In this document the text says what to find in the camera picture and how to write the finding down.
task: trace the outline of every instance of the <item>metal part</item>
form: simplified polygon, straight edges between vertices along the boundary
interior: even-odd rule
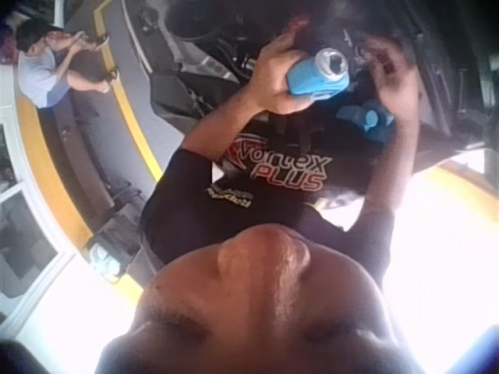
[[[349,73],[349,62],[346,57],[333,48],[325,48],[315,57],[319,71],[329,80],[337,81]]]

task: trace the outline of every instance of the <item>sandal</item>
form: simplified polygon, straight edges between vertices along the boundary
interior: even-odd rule
[[[119,71],[117,69],[113,69],[110,71],[105,77],[104,80],[108,84],[108,88],[106,88],[104,91],[102,91],[103,94],[108,93],[111,90],[111,87],[115,85],[115,83],[119,79]]]
[[[97,47],[95,47],[94,52],[100,51],[106,44],[109,43],[109,35],[104,34],[97,38],[95,41]]]

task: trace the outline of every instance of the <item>yellow stripe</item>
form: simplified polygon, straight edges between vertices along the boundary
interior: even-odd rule
[[[51,212],[69,240],[81,250],[93,236],[65,189],[41,130],[37,109],[21,93],[16,97],[19,128],[31,171]]]
[[[106,6],[111,4],[111,2],[112,0],[105,0],[94,10],[95,27],[97,29],[97,35],[99,36],[106,33],[102,11]],[[106,69],[108,71],[113,70],[116,67],[116,65],[112,57],[109,45],[105,45],[102,48],[102,56],[104,57],[104,63]],[[116,100],[118,100],[119,107],[122,110],[123,118],[125,119],[125,122],[128,125],[130,134],[132,135],[132,138],[135,141],[135,144],[137,145],[137,148],[139,149],[142,158],[146,162],[147,167],[150,170],[150,173],[153,175],[156,181],[159,181],[161,176],[163,175],[163,171],[161,170],[161,167],[159,166],[156,157],[154,157],[154,154],[150,149],[149,144],[147,143],[146,137],[144,136],[142,130],[140,129],[139,122],[137,121],[133,113],[132,106],[130,105],[128,97],[126,96],[125,88],[123,87],[121,81],[116,82],[116,84],[114,85],[114,91],[115,91]]]
[[[121,277],[118,283],[115,284],[115,290],[132,305],[137,305],[140,296],[143,294],[142,287],[128,274]]]
[[[426,178],[489,222],[499,222],[499,201],[495,196],[443,168],[433,168],[427,172]]]

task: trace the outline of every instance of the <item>dark hair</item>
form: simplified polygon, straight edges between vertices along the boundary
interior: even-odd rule
[[[33,44],[36,44],[50,31],[61,30],[58,27],[46,23],[42,19],[33,18],[22,23],[16,31],[17,49],[28,52]]]

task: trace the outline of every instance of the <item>window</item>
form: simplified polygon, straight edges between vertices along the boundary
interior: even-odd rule
[[[0,194],[16,184],[16,176],[10,162],[3,125],[0,124]]]
[[[18,0],[17,9],[29,17],[38,17],[54,23],[55,0]]]
[[[0,204],[0,323],[56,255],[21,192]]]

